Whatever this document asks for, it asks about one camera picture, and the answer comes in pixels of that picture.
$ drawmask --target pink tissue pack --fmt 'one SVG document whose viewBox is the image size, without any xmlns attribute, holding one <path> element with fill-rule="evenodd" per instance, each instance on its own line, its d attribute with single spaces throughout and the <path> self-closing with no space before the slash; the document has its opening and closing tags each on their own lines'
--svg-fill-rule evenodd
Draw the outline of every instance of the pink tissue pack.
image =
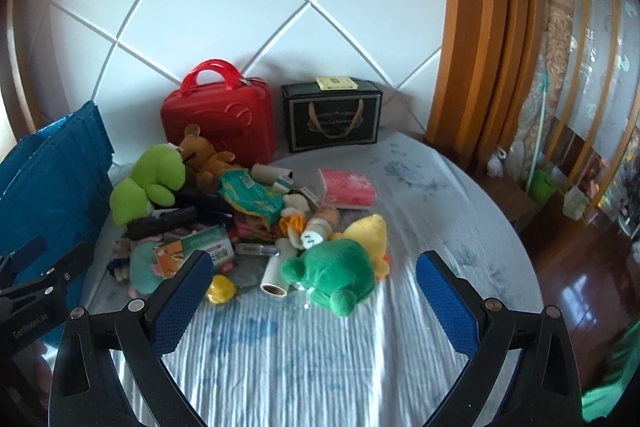
<svg viewBox="0 0 640 427">
<path fill-rule="evenodd" d="M 376 188 L 364 174 L 318 169 L 321 204 L 335 208 L 369 208 L 376 201 Z"/>
</svg>

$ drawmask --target gold ribbon handle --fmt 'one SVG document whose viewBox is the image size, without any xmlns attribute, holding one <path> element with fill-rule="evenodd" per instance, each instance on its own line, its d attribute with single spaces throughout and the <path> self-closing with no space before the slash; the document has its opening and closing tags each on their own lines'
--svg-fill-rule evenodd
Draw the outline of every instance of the gold ribbon handle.
<svg viewBox="0 0 640 427">
<path fill-rule="evenodd" d="M 346 137 L 353 130 L 353 128 L 358 123 L 358 120 L 362 116 L 363 110 L 364 110 L 364 100 L 363 99 L 359 99 L 358 100 L 358 109 L 356 110 L 356 114 L 353 115 L 353 119 L 351 120 L 351 123 L 349 124 L 347 129 L 345 131 L 343 131 L 342 133 L 340 133 L 340 134 L 329 134 L 329 133 L 325 132 L 322 129 L 322 126 L 320 125 L 320 122 L 318 121 L 318 117 L 316 116 L 316 107 L 314 106 L 313 102 L 309 103 L 309 120 L 314 125 L 314 127 L 319 132 L 322 133 L 322 135 L 325 138 L 329 138 L 329 139 L 335 140 L 335 139 L 338 139 L 338 138 Z"/>
</svg>

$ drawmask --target cardboard tube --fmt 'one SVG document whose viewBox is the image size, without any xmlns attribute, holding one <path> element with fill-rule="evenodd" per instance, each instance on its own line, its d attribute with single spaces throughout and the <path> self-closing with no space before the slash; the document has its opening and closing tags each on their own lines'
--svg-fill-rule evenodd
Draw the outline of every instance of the cardboard tube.
<svg viewBox="0 0 640 427">
<path fill-rule="evenodd" d="M 280 167 L 271 167 L 270 165 L 260 165 L 259 163 L 251 167 L 249 172 L 254 182 L 262 185 L 273 185 L 280 176 L 284 178 L 293 178 L 293 171 L 290 169 L 281 169 Z"/>
<path fill-rule="evenodd" d="M 265 293 L 275 297 L 285 297 L 289 293 L 289 283 L 280 275 L 280 268 L 290 257 L 296 257 L 298 250 L 292 246 L 289 239 L 276 239 L 276 246 L 280 248 L 280 255 L 271 257 L 264 271 L 260 288 Z"/>
</svg>

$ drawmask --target black gift box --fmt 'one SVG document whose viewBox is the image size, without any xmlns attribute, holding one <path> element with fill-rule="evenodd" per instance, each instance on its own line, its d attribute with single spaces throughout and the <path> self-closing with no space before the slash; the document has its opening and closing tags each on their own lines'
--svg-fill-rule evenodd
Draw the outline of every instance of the black gift box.
<svg viewBox="0 0 640 427">
<path fill-rule="evenodd" d="M 282 86 L 290 152 L 377 142 L 382 91 L 352 80 L 358 89 L 323 91 L 315 82 Z"/>
</svg>

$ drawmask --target blue gripper pad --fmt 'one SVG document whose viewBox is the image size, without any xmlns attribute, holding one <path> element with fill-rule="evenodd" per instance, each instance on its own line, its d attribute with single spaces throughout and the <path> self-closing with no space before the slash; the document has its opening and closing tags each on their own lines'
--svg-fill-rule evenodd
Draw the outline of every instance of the blue gripper pad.
<svg viewBox="0 0 640 427">
<path fill-rule="evenodd" d="M 206 253 L 191 267 L 153 321 L 151 347 L 157 357 L 172 353 L 178 347 L 212 278 L 213 260 Z"/>
<path fill-rule="evenodd" d="M 415 278 L 453 349 L 473 357 L 478 349 L 478 323 L 438 267 L 423 253 L 415 264 Z"/>
</svg>

